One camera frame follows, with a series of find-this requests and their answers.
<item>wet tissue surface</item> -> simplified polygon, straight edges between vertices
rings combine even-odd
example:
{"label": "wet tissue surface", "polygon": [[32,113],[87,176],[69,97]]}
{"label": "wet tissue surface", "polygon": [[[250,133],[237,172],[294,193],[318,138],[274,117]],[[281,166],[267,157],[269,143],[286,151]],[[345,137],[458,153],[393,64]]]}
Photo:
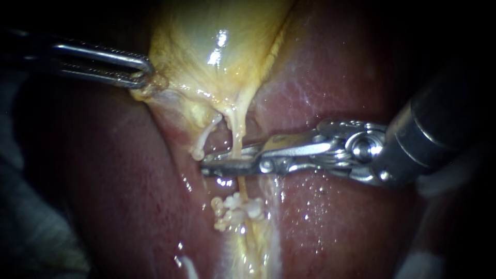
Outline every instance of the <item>wet tissue surface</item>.
{"label": "wet tissue surface", "polygon": [[26,173],[68,212],[96,273],[424,278],[404,275],[415,255],[440,276],[464,188],[425,198],[309,170],[206,178],[194,158],[327,117],[386,124],[450,56],[441,40],[426,52],[422,26],[360,3],[234,3],[155,4],[157,21],[109,27],[149,51],[157,73],[143,90],[25,86],[18,103],[38,101],[17,109]]}

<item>metal shaft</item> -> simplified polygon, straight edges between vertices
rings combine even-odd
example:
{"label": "metal shaft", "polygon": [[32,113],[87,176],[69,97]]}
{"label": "metal shaft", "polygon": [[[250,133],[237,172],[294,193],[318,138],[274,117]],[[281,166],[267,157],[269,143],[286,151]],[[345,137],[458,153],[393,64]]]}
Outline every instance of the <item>metal shaft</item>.
{"label": "metal shaft", "polygon": [[370,165],[372,172],[394,189],[443,167],[474,138],[475,99],[464,70],[446,68],[388,126],[384,149]]}

